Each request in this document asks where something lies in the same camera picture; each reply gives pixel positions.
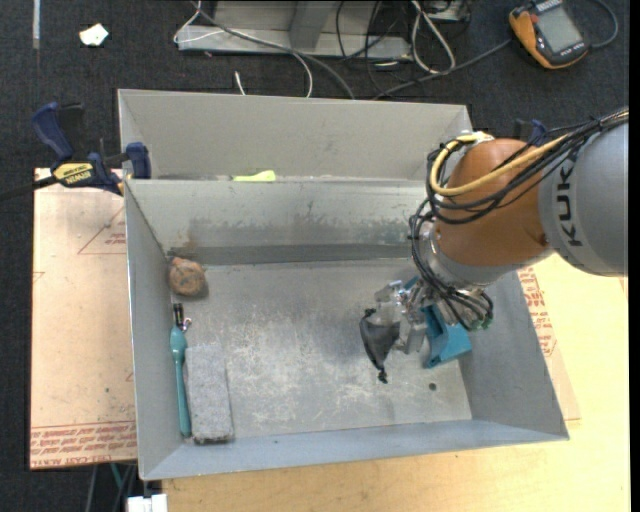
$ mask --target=blue toothbrush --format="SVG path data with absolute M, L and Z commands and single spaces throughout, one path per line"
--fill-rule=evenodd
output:
M 169 345 L 173 354 L 173 362 L 176 367 L 176 384 L 178 386 L 178 417 L 180 419 L 180 433 L 184 437 L 191 436 L 191 419 L 189 418 L 189 408 L 187 406 L 187 393 L 184 386 L 182 366 L 184 365 L 185 350 L 187 349 L 187 339 L 184 333 L 191 321 L 184 320 L 182 304 L 173 305 L 175 323 L 171 328 Z

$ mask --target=gray metal bin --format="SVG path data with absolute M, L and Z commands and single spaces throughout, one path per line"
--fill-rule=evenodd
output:
M 360 339 L 373 293 L 415 273 L 425 155 L 471 129 L 465 107 L 130 90 L 119 104 L 123 147 L 143 142 L 153 168 L 125 190 L 143 479 L 567 439 L 515 274 L 488 289 L 496 320 L 459 360 L 392 353 L 384 385 Z M 228 179 L 263 169 L 276 180 Z M 225 443 L 178 428 L 175 254 L 206 268 L 206 297 L 181 300 L 189 343 L 224 350 Z

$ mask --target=clamp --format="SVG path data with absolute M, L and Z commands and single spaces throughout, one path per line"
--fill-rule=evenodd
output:
M 127 145 L 124 153 L 109 158 L 105 158 L 102 152 L 92 151 L 86 157 L 76 159 L 77 151 L 65 131 L 77 129 L 82 113 L 83 107 L 80 104 L 60 107 L 57 102 L 52 102 L 38 109 L 31 117 L 31 124 L 38 138 L 56 154 L 56 161 L 50 167 L 51 176 L 4 192 L 0 194 L 0 201 L 55 183 L 68 188 L 94 187 L 123 195 L 122 179 L 111 169 L 126 161 L 130 161 L 133 166 L 133 172 L 128 177 L 151 177 L 149 152 L 141 142 L 132 142 Z

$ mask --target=electronic equipment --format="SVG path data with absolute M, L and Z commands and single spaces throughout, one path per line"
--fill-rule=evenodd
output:
M 494 316 L 485 288 L 512 270 L 555 252 L 585 272 L 626 275 L 629 109 L 549 137 L 557 131 L 540 127 L 527 143 L 463 133 L 428 156 L 427 197 L 409 219 L 418 275 L 375 293 L 360 320 L 382 382 L 391 349 L 419 352 L 424 368 L 471 350 L 466 332 Z
M 509 24 L 524 49 L 548 69 L 575 64 L 590 49 L 564 0 L 529 1 L 511 11 Z

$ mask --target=gray sponge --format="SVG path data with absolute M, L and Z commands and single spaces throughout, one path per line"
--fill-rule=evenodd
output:
M 228 441 L 233 437 L 233 423 L 222 346 L 188 347 L 185 363 L 193 440 Z

